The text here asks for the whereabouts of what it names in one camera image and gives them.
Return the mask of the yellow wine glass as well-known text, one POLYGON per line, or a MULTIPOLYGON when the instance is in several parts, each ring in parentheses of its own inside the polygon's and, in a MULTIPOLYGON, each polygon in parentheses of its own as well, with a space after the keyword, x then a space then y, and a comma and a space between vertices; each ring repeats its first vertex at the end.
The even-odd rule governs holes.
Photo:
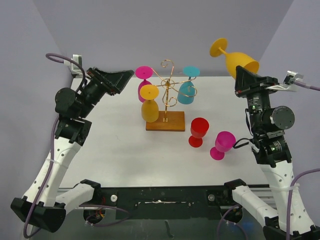
POLYGON ((141 106, 141 116, 147 123, 153 123, 159 118, 159 107, 155 98, 159 95, 159 89, 152 84, 144 85, 139 91, 144 102, 141 106))
POLYGON ((251 56, 243 52, 226 52, 228 40, 226 38, 218 38, 210 47, 209 54, 213 58, 220 55, 225 56, 225 66, 229 75, 236 79, 236 67, 241 66, 246 70, 257 74, 260 63, 251 56))

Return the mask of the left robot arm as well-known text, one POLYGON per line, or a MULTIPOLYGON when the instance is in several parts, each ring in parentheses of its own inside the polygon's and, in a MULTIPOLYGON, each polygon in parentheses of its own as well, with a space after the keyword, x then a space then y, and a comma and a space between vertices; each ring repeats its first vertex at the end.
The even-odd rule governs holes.
POLYGON ((80 90, 60 89, 55 95, 58 121, 53 125, 50 151, 30 188, 12 200, 10 208, 25 223, 56 232, 66 215, 84 203, 95 206, 102 200, 101 185, 82 180, 71 190, 57 195, 61 182, 76 154, 84 145, 92 123, 86 117, 104 95, 120 94, 134 70, 104 72, 87 70, 89 82, 80 90))

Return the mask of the teal wine glass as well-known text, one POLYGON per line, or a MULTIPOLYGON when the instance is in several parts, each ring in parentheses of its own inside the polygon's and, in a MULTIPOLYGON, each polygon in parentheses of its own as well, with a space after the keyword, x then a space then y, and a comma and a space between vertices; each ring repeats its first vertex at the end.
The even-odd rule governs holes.
POLYGON ((188 76, 188 80, 180 86, 177 100, 183 105, 190 105, 197 95, 197 90, 192 80, 200 75, 200 70, 195 66, 186 66, 183 68, 182 73, 188 76))

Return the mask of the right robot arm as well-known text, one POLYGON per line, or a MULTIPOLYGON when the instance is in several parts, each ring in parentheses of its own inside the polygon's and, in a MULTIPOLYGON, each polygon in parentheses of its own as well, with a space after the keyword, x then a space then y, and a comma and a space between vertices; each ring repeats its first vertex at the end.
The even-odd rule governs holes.
POLYGON ((318 240, 320 228, 310 218, 294 175, 293 160, 285 140, 285 130, 295 123, 287 106, 271 107, 270 94, 281 87, 270 76, 259 76, 238 65, 235 68, 235 95, 247 100, 246 121, 252 133, 248 141, 257 165, 264 173, 275 202, 275 208, 256 196, 245 182, 226 182, 223 200, 240 204, 262 226, 267 240, 318 240))

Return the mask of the magenta wine glass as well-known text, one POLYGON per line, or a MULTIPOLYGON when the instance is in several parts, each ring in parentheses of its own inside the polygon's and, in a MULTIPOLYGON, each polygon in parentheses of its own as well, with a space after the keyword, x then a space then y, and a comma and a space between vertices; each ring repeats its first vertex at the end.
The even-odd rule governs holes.
POLYGON ((139 66, 135 70, 135 75, 138 79, 142 80, 138 86, 137 94, 138 94, 139 101, 143 103, 145 99, 141 96, 140 90, 145 85, 151 85, 148 79, 153 75, 153 69, 150 66, 146 66, 146 65, 139 66))
POLYGON ((217 161, 225 157, 225 153, 233 148, 236 142, 235 136, 229 131, 221 131, 217 134, 214 147, 210 149, 210 156, 217 161))

